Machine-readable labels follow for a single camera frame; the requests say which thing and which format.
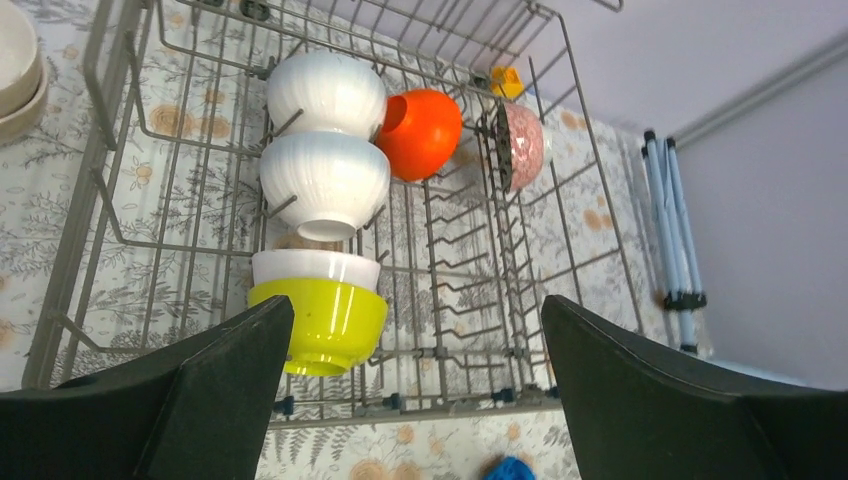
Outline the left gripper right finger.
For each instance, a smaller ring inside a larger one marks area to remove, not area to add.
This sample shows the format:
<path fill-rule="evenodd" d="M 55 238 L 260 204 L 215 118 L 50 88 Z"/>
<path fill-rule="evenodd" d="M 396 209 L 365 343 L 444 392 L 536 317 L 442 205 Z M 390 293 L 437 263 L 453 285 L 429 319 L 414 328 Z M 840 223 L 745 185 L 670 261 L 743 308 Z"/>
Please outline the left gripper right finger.
<path fill-rule="evenodd" d="M 585 479 L 843 479 L 847 395 L 738 373 L 550 295 L 541 321 Z"/>

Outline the plain beige bowl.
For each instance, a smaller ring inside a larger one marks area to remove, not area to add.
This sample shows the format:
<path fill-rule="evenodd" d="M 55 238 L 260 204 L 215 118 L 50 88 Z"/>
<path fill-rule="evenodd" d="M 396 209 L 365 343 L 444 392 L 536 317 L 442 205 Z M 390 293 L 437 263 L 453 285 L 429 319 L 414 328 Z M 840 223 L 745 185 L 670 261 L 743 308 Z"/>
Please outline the plain beige bowl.
<path fill-rule="evenodd" d="M 1 118 L 1 145 L 27 135 L 41 121 L 48 102 L 49 75 L 43 71 L 33 97 L 20 109 Z"/>

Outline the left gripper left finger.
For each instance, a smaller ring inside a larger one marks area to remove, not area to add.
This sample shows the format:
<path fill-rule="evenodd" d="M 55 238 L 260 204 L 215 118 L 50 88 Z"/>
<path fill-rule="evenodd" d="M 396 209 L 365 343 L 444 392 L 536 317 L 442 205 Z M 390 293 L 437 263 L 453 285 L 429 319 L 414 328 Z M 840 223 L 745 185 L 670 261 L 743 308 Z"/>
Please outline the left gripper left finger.
<path fill-rule="evenodd" d="M 293 321 L 276 296 L 135 360 L 4 393 L 2 477 L 253 478 Z"/>

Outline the pink patterned bowl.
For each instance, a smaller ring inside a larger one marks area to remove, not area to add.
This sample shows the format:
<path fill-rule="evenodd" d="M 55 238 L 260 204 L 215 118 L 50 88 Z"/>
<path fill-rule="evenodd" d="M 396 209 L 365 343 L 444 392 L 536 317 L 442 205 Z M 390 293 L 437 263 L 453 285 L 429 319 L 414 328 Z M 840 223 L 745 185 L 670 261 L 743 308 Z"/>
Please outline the pink patterned bowl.
<path fill-rule="evenodd" d="M 501 103 L 493 132 L 504 190 L 515 192 L 530 185 L 552 155 L 546 127 L 530 108 Z"/>

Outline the beige bowl with leaf pattern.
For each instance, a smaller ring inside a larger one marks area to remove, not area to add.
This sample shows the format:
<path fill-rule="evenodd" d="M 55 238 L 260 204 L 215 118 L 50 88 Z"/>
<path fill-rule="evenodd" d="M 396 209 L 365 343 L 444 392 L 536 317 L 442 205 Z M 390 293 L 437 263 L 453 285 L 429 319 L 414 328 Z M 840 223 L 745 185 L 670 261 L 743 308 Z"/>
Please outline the beige bowl with leaf pattern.
<path fill-rule="evenodd" d="M 41 71 L 39 37 L 29 14 L 1 0 L 1 117 L 30 101 Z"/>

